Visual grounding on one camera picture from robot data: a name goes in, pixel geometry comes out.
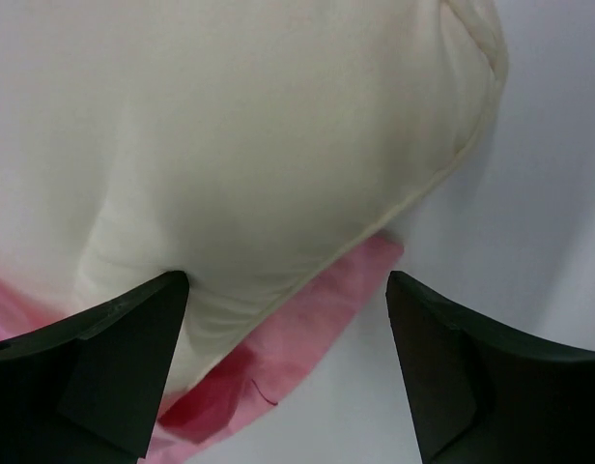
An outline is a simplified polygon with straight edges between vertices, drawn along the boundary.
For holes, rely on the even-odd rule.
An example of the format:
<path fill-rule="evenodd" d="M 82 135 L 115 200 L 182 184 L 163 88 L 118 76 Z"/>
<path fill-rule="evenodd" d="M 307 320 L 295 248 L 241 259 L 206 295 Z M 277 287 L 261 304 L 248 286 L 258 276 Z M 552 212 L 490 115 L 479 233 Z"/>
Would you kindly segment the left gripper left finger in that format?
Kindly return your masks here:
<path fill-rule="evenodd" d="M 0 463 L 147 454 L 184 319 L 185 273 L 0 341 Z"/>

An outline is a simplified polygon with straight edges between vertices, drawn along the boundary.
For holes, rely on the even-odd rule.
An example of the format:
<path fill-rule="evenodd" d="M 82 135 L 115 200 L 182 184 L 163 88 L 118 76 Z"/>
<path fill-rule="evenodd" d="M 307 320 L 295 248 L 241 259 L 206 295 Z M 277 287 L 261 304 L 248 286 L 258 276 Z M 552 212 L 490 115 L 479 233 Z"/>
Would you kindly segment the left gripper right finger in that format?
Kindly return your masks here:
<path fill-rule="evenodd" d="M 392 273 L 386 303 L 425 463 L 595 463 L 595 352 Z"/>

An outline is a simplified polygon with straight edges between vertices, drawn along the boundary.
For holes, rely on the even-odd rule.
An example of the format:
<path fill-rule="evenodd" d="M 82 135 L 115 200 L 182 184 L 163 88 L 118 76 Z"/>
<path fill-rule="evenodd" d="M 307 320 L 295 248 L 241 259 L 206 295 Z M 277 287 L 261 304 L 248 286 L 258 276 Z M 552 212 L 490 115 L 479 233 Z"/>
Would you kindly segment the cream pillow with bear print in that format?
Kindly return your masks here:
<path fill-rule="evenodd" d="M 457 167 L 507 67 L 492 1 L 0 1 L 0 280 L 73 313 L 184 271 L 190 388 Z"/>

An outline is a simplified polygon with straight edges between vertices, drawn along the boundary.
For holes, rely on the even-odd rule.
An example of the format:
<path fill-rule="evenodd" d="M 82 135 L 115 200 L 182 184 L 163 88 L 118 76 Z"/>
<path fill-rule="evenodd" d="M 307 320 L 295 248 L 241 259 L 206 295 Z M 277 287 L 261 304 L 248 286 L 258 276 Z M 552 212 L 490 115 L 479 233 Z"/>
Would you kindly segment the pink pillowcase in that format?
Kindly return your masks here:
<path fill-rule="evenodd" d="M 199 384 L 164 396 L 147 463 L 185 463 L 269 413 L 321 362 L 403 247 L 377 234 L 271 313 Z"/>

